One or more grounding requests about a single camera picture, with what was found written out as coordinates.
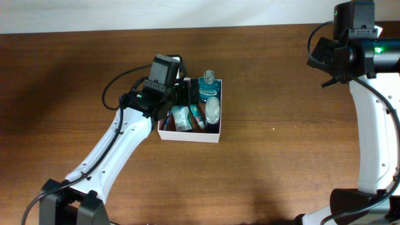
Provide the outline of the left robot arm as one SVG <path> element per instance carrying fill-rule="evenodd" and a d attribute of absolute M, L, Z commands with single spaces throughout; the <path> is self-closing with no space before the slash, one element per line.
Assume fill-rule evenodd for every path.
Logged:
<path fill-rule="evenodd" d="M 120 98 L 116 116 L 94 149 L 63 182 L 48 180 L 41 189 L 40 224 L 111 224 L 105 208 L 108 194 L 133 151 L 165 120 L 174 106 L 199 101 L 190 79 L 170 86 L 141 79 Z"/>

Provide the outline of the blue white toothbrush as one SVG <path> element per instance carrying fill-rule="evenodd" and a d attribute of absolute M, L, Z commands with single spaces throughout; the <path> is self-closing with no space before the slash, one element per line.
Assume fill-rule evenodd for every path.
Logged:
<path fill-rule="evenodd" d="M 167 118 L 165 119 L 164 126 L 163 126 L 163 131 L 167 131 L 168 130 L 169 118 L 170 118 L 170 115 L 168 115 Z"/>

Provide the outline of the dark blue pump bottle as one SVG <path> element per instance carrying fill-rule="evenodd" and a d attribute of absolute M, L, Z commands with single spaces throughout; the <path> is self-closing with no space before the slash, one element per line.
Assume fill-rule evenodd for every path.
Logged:
<path fill-rule="evenodd" d="M 217 97 L 210 97 L 205 106 L 206 129 L 209 133 L 219 132 L 219 121 L 221 117 L 220 102 Z"/>

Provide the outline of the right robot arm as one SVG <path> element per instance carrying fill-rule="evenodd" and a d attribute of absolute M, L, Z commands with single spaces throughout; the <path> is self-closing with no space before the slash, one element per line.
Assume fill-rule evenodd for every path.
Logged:
<path fill-rule="evenodd" d="M 336 188 L 322 209 L 295 224 L 399 224 L 399 40 L 322 37 L 308 64 L 348 83 L 356 107 L 357 187 Z"/>

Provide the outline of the teal mouthwash bottle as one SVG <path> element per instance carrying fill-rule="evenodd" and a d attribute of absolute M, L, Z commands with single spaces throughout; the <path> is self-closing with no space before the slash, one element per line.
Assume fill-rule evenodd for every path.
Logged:
<path fill-rule="evenodd" d="M 221 99 L 221 82 L 211 70 L 205 71 L 203 77 L 199 78 L 199 97 L 202 103 L 211 97 Z"/>

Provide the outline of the green toothpaste tube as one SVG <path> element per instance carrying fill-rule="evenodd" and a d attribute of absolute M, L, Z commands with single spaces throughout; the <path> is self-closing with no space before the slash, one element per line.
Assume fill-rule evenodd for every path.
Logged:
<path fill-rule="evenodd" d="M 192 115 L 194 116 L 194 118 L 195 118 L 195 120 L 197 122 L 197 125 L 200 127 L 200 129 L 204 130 L 206 128 L 206 126 L 205 126 L 204 120 L 203 120 L 203 118 L 201 116 L 201 113 L 200 113 L 198 107 L 195 104 L 191 104 L 190 105 L 190 110 L 191 110 Z"/>

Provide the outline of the green white soap box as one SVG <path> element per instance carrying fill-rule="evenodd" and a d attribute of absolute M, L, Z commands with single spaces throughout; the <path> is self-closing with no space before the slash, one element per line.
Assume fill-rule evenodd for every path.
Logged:
<path fill-rule="evenodd" d="M 177 132 L 186 132 L 193 129 L 187 106 L 173 106 L 171 113 Z"/>

